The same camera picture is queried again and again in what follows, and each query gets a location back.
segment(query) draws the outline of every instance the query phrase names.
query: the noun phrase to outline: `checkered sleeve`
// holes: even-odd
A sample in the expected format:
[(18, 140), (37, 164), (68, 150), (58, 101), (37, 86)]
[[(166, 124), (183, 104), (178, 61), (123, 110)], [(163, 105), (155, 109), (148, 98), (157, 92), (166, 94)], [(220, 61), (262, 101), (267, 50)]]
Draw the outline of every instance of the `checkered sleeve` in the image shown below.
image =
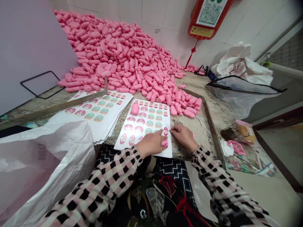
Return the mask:
[(102, 225), (104, 214), (113, 210), (116, 198), (131, 186), (141, 163), (136, 146), (119, 151), (112, 162), (101, 162), (88, 180), (78, 183), (40, 219), (38, 226)]
[(269, 213), (239, 186), (219, 160), (200, 146), (192, 154), (192, 166), (211, 194), (211, 209), (226, 226), (280, 226)]

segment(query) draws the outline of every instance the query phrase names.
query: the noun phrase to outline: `black metal frame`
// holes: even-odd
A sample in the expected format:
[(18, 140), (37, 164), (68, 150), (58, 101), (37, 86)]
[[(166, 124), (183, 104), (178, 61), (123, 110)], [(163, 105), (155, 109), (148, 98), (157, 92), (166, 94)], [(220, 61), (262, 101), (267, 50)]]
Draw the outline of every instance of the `black metal frame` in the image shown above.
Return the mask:
[(60, 81), (60, 79), (54, 74), (53, 71), (47, 71), (47, 72), (41, 73), (41, 74), (39, 74), (39, 75), (37, 75), (37, 76), (34, 76), (34, 77), (31, 77), (31, 78), (26, 79), (26, 80), (24, 80), (24, 81), (21, 81), (20, 84), (21, 84), (26, 90), (28, 90), (29, 92), (31, 92), (32, 94), (34, 94), (37, 98), (48, 99), (48, 98), (52, 97), (53, 95), (57, 94), (58, 92), (62, 91), (64, 88), (62, 88), (62, 89), (60, 89), (59, 91), (55, 92), (54, 94), (48, 96), (47, 98), (44, 98), (44, 97), (39, 97), (38, 95), (36, 95), (33, 91), (31, 91), (28, 87), (26, 87), (26, 86), (23, 84), (24, 82), (27, 82), (27, 81), (32, 80), (32, 79), (35, 79), (36, 77), (42, 76), (42, 75), (47, 74), (47, 73), (52, 73), (52, 74), (58, 79), (58, 81)]
[[(199, 74), (199, 71), (200, 71), (201, 68), (204, 69), (204, 72), (205, 72), (204, 75)], [(208, 66), (206, 66), (206, 69), (205, 69), (205, 68), (204, 68), (204, 65), (201, 65), (201, 67), (200, 67), (197, 71), (195, 71), (194, 74), (196, 74), (196, 75), (198, 75), (198, 76), (207, 76), (207, 71), (208, 71)]]

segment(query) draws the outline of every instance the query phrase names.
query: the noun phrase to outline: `hand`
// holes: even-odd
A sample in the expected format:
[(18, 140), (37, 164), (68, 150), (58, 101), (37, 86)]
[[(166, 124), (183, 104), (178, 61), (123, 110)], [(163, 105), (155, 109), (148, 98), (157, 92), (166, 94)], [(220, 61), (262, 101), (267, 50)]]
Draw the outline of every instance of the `hand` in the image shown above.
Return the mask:
[(166, 136), (161, 135), (162, 132), (163, 129), (155, 133), (149, 133), (145, 135), (139, 143), (137, 143), (138, 151), (143, 159), (152, 154), (159, 154), (166, 149), (161, 146), (161, 143), (167, 139)]
[(174, 125), (170, 129), (170, 133), (173, 134), (176, 139), (189, 150), (191, 154), (198, 149), (199, 144), (197, 144), (194, 140), (192, 131), (190, 131), (189, 128), (185, 127), (184, 125)]

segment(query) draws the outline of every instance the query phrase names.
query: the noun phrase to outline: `wall tile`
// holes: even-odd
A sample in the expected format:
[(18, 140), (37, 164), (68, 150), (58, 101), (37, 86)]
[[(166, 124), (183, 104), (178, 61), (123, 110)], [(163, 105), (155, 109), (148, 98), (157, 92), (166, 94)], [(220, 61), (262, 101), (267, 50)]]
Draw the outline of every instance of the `wall tile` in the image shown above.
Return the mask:
[(155, 40), (157, 40), (157, 43), (159, 43), (159, 44), (161, 43), (161, 36), (162, 36), (163, 28), (142, 23), (142, 30), (146, 34), (150, 35)]
[(101, 2), (99, 12), (114, 18), (120, 17), (118, 0), (96, 0)]
[(141, 22), (142, 0), (119, 0), (120, 17)]
[(201, 40), (198, 53), (193, 62), (195, 66), (211, 66), (217, 54), (220, 52), (224, 43), (212, 40)]
[[(196, 45), (197, 40), (188, 35), (187, 32), (184, 32), (181, 40), (181, 45), (177, 53), (177, 60), (178, 63), (181, 64), (183, 67), (186, 66), (186, 63), (191, 55), (191, 49)], [(193, 53), (189, 64), (192, 64), (197, 56), (198, 50), (201, 46), (202, 41), (198, 41), (196, 46), (196, 52)]]
[(68, 5), (66, 4), (66, 1), (60, 1), (60, 0), (54, 0), (54, 9), (56, 10), (69, 10)]
[(238, 24), (227, 43), (250, 43), (262, 28), (273, 18), (285, 0), (255, 0), (245, 17)]
[(161, 36), (161, 46), (170, 50), (173, 58), (176, 58), (183, 34), (173, 30), (163, 29)]
[(70, 5), (68, 6), (68, 10), (69, 10), (69, 11), (72, 11), (72, 12), (76, 12), (76, 13), (79, 12), (77, 7), (75, 7), (75, 6), (70, 6)]
[(289, 28), (300, 16), (301, 8), (296, 0), (288, 0), (254, 38), (251, 45), (258, 52), (263, 52), (280, 34)]
[(78, 2), (79, 2), (79, 0), (66, 0), (66, 4), (71, 5), (71, 6), (78, 6)]
[(167, 0), (143, 0), (142, 23), (163, 27)]
[(137, 21), (135, 21), (135, 20), (133, 20), (133, 19), (128, 19), (128, 18), (122, 18), (122, 17), (120, 17), (120, 21), (121, 21), (121, 22), (124, 21), (124, 22), (126, 22), (126, 23), (128, 23), (128, 24), (130, 24), (130, 25), (132, 25), (133, 23), (136, 23), (136, 25), (138, 25), (139, 27), (142, 26), (142, 23), (141, 23), (140, 21), (137, 22)]
[(81, 8), (78, 8), (78, 13), (81, 13), (81, 14), (94, 14), (95, 17), (98, 17), (98, 18), (109, 19), (109, 20), (114, 20), (114, 21), (120, 22), (120, 18), (117, 17), (117, 16), (115, 16), (115, 15), (107, 15), (107, 14), (103, 14), (103, 13), (97, 13), (97, 12), (94, 12), (94, 11), (91, 11), (91, 10), (81, 9)]
[(234, 1), (212, 40), (225, 43), (253, 2), (254, 0)]
[(183, 33), (193, 4), (194, 0), (168, 0), (164, 28)]
[(220, 63), (221, 58), (227, 53), (227, 51), (232, 47), (232, 45), (224, 44), (220, 52), (217, 54), (217, 56), (214, 58), (212, 62), (212, 66)]
[(56, 4), (54, 2), (54, 0), (48, 0), (48, 4), (54, 9), (56, 8)]

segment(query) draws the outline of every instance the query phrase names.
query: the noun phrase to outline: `white plastic bag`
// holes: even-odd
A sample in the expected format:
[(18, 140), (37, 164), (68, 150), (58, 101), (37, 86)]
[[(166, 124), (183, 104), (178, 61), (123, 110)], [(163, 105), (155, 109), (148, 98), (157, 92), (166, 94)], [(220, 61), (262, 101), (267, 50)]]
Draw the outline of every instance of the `white plastic bag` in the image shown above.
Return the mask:
[(254, 104), (264, 98), (276, 97), (285, 90), (268, 85), (253, 84), (238, 76), (227, 76), (206, 85), (207, 89), (217, 98), (228, 102), (235, 119), (249, 116)]
[(250, 48), (250, 44), (244, 45), (243, 42), (239, 42), (227, 51), (220, 63), (214, 65), (211, 71), (218, 78), (234, 75), (253, 84), (270, 85), (273, 80), (272, 71), (248, 58)]
[(93, 171), (86, 121), (45, 125), (0, 139), (0, 226), (34, 226)]

